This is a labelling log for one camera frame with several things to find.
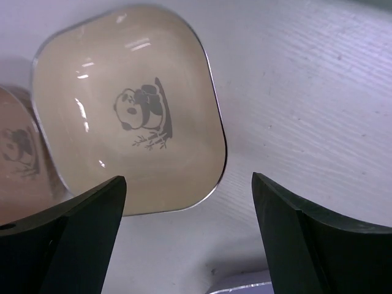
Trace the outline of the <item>cream square panda plate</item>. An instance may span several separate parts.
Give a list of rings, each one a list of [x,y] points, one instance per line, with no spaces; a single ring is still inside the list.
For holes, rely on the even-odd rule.
[[[31,68],[31,100],[55,169],[74,196],[123,176],[126,216],[206,200],[227,141],[211,68],[186,20],[134,4],[50,36]]]

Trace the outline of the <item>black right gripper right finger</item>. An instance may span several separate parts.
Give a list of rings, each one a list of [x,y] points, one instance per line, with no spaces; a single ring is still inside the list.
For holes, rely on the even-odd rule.
[[[261,173],[252,195],[275,293],[391,293],[391,227],[322,207]]]

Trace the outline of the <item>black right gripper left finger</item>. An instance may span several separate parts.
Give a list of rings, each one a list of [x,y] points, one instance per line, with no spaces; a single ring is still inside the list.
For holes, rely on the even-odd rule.
[[[115,176],[1,225],[1,293],[100,293],[126,200]]]

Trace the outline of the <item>purple square plate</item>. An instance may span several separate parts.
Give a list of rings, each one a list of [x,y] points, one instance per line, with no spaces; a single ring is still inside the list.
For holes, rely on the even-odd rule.
[[[207,293],[211,294],[274,294],[271,282],[261,282],[248,285],[224,285],[211,287]]]

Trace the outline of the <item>brown square panda plate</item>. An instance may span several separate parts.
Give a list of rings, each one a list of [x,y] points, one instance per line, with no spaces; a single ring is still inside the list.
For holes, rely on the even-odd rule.
[[[29,93],[1,86],[1,212],[40,211],[61,203],[65,193]]]

